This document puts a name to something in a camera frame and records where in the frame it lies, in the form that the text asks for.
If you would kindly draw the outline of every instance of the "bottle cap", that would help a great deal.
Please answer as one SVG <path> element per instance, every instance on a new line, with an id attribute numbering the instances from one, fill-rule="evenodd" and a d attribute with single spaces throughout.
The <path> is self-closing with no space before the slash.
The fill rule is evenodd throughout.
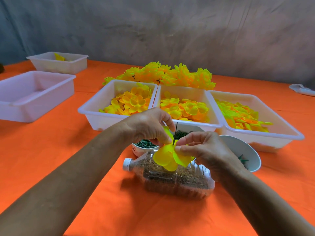
<path id="1" fill-rule="evenodd" d="M 123 163 L 123 170 L 125 171 L 129 171 L 129 166 L 130 166 L 130 162 L 132 161 L 131 158 L 126 158 L 124 160 L 124 163 Z"/>

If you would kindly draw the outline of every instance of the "white plastic tray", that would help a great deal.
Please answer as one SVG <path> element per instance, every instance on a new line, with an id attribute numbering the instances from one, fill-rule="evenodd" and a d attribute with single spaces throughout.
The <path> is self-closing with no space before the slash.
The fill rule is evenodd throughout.
<path id="1" fill-rule="evenodd" d="M 55 54 L 61 55 L 66 61 L 56 60 Z M 40 55 L 26 57 L 30 59 L 36 70 L 75 75 L 86 69 L 88 55 L 68 54 L 60 52 L 47 52 Z"/>
<path id="2" fill-rule="evenodd" d="M 75 77 L 30 71 L 0 81 L 0 119 L 34 122 L 74 94 Z"/>
<path id="3" fill-rule="evenodd" d="M 214 99 L 228 101 L 231 103 L 240 102 L 249 106 L 259 113 L 259 120 L 262 122 L 272 122 L 268 126 L 269 132 L 249 131 L 231 128 L 223 117 L 219 107 L 213 107 L 220 116 L 224 127 L 219 129 L 220 135 L 229 135 L 243 140 L 252 146 L 256 151 L 275 152 L 284 147 L 292 140 L 303 140 L 304 136 L 291 126 L 286 120 L 276 114 L 270 107 L 264 104 L 259 98 L 250 94 L 229 93 L 219 91 L 209 91 Z"/>
<path id="4" fill-rule="evenodd" d="M 197 102 L 204 102 L 206 103 L 207 107 L 209 108 L 208 117 L 210 118 L 209 123 L 201 123 L 201 122 L 191 122 L 191 121 L 182 121 L 173 119 L 173 122 L 182 123 L 185 125 L 192 125 L 201 127 L 204 131 L 215 131 L 217 128 L 222 128 L 223 123 L 220 122 L 219 118 L 217 117 L 215 111 L 212 109 L 212 105 L 216 105 L 216 102 L 212 98 L 210 94 L 207 94 L 207 91 L 203 89 L 197 88 L 189 88 L 189 87 L 180 87 L 180 86 L 166 86 L 160 84 L 158 86 L 157 94 L 153 103 L 153 107 L 160 107 L 161 98 L 164 97 L 164 92 L 169 91 L 171 94 L 178 95 L 179 99 L 190 99 L 195 100 Z"/>
<path id="5" fill-rule="evenodd" d="M 157 85 L 148 83 L 142 84 L 147 85 L 152 90 L 152 97 L 148 107 L 152 108 L 157 91 Z M 98 91 L 89 101 L 83 104 L 78 109 L 78 112 L 86 116 L 94 130 L 103 131 L 128 116 L 100 113 L 99 109 L 104 109 L 109 106 L 112 98 L 115 98 L 117 94 L 130 91 L 133 87 L 137 87 L 137 82 L 114 79 Z"/>

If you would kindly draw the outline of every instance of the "table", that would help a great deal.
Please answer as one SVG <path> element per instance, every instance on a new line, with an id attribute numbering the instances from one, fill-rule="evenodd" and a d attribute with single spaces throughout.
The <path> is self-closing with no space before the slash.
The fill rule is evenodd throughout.
<path id="1" fill-rule="evenodd" d="M 81 149 L 99 132 L 77 109 L 130 65 L 89 61 L 74 79 L 75 94 L 33 123 L 0 120 L 0 212 Z M 0 80 L 35 70 L 25 61 L 5 66 Z M 305 135 L 277 153 L 259 152 L 262 168 L 254 174 L 315 224 L 315 98 L 288 84 L 213 76 L 215 90 L 253 94 Z M 220 184 L 205 201 L 146 192 L 123 160 L 127 147 L 66 231 L 97 235 L 256 235 Z"/>

